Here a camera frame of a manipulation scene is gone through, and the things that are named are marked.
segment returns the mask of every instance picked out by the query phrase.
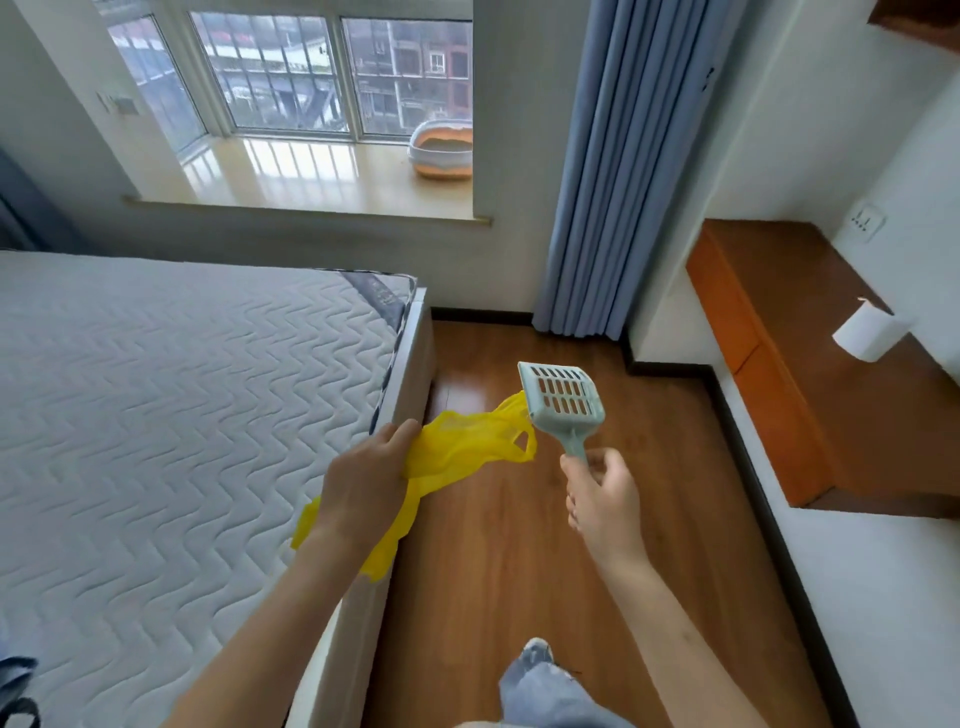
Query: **jeans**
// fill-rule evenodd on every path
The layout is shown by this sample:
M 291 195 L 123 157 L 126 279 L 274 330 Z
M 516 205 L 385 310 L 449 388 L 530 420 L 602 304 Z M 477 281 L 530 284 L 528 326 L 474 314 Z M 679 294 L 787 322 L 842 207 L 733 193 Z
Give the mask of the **jeans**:
M 593 702 L 569 672 L 552 662 L 528 668 L 514 660 L 500 678 L 503 722 L 532 728 L 634 728 Z

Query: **person's left hand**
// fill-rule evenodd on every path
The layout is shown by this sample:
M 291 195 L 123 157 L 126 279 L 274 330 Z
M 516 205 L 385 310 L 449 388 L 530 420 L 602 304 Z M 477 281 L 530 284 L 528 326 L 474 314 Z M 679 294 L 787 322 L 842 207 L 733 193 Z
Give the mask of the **person's left hand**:
M 376 434 L 333 458 L 320 509 L 308 539 L 338 539 L 366 559 L 394 522 L 407 493 L 403 464 L 420 423 L 383 425 Z

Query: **window glass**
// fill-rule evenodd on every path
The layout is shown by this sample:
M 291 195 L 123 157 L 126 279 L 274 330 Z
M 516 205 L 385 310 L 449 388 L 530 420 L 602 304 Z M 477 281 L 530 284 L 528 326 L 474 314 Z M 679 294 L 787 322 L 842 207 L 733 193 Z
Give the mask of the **window glass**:
M 348 130 L 323 18 L 191 14 L 238 128 Z
M 147 106 L 175 152 L 206 133 L 151 16 L 109 27 Z
M 364 133 L 409 135 L 427 119 L 473 118 L 464 81 L 471 23 L 347 18 L 344 32 Z

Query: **wall outlet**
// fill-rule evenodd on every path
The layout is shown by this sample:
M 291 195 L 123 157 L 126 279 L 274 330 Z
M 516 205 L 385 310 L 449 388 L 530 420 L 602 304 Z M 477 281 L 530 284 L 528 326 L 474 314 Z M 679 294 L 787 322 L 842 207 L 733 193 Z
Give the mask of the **wall outlet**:
M 97 98 L 109 114 L 120 116 L 139 116 L 140 109 L 131 96 L 111 91 L 98 91 Z
M 866 243 L 887 221 L 886 213 L 869 202 L 858 203 L 844 221 L 844 236 Z

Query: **bed frame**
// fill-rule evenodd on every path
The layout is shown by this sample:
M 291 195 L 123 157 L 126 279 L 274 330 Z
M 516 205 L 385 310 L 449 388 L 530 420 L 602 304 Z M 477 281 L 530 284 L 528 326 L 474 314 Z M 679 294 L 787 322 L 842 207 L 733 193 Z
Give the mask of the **bed frame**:
M 418 288 L 380 408 L 381 423 L 422 421 L 436 371 L 433 321 Z M 294 696 L 287 728 L 359 728 L 391 574 L 358 578 L 337 605 Z

